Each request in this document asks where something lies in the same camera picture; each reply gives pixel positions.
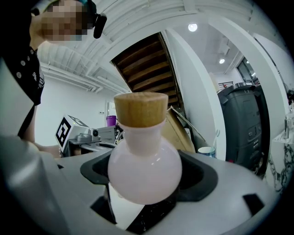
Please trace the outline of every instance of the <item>bottle neck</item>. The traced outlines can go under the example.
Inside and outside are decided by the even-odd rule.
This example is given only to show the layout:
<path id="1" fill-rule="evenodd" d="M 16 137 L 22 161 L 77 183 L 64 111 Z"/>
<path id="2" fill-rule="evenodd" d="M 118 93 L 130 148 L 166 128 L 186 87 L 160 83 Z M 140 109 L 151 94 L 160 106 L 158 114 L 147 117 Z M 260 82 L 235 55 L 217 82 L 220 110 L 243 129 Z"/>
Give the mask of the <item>bottle neck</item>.
<path id="1" fill-rule="evenodd" d="M 132 154 L 137 156 L 153 156 L 159 151 L 161 144 L 162 123 L 146 128 L 122 126 L 127 146 Z"/>

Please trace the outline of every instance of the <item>wooden stair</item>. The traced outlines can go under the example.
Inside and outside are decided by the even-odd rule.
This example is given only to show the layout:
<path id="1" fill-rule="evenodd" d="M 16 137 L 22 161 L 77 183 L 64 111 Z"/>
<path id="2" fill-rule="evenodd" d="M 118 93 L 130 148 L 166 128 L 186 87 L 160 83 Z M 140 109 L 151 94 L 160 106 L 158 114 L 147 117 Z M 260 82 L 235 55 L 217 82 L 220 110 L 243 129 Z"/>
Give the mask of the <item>wooden stair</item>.
<path id="1" fill-rule="evenodd" d="M 112 62 L 133 92 L 165 93 L 169 106 L 183 108 L 170 55 L 160 33 L 132 45 Z"/>

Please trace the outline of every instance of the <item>person's arm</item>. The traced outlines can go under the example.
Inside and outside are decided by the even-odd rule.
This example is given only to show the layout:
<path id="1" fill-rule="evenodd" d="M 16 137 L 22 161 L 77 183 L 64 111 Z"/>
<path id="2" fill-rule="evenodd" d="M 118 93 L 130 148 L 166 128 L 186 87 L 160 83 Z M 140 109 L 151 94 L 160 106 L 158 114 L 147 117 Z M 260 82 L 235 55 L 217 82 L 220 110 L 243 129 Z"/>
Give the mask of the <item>person's arm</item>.
<path id="1" fill-rule="evenodd" d="M 53 146 L 42 146 L 35 142 L 35 118 L 36 118 L 36 112 L 37 112 L 37 106 L 35 106 L 34 109 L 34 115 L 32 118 L 32 121 L 26 131 L 23 135 L 23 140 L 29 141 L 33 143 L 40 151 L 51 153 L 55 158 L 59 158 L 59 146 L 53 145 Z"/>

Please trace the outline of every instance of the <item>black shirt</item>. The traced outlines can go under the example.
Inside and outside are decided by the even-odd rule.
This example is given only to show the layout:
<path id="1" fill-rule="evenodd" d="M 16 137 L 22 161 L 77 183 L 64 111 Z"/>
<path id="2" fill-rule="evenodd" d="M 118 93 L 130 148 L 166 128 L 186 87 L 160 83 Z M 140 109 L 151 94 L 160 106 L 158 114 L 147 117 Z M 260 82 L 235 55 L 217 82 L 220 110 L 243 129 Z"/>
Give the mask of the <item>black shirt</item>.
<path id="1" fill-rule="evenodd" d="M 18 136 L 22 138 L 31 123 L 34 106 L 41 103 L 45 81 L 37 53 L 29 46 L 29 27 L 32 19 L 30 6 L 24 1 L 17 3 L 13 10 L 15 17 L 2 23 L 4 38 L 1 39 L 1 55 L 18 85 L 34 103 L 19 130 Z"/>

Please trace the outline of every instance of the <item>person's neck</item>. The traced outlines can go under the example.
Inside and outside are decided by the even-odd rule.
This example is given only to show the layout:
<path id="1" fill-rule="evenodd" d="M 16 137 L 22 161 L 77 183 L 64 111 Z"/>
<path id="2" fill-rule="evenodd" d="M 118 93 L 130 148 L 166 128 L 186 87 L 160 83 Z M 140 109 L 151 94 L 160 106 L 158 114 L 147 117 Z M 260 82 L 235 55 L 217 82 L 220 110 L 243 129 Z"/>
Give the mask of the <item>person's neck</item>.
<path id="1" fill-rule="evenodd" d="M 38 47 L 45 42 L 42 27 L 41 27 L 41 19 L 40 15 L 32 16 L 32 21 L 29 26 L 29 35 L 31 37 L 30 46 L 36 50 Z"/>

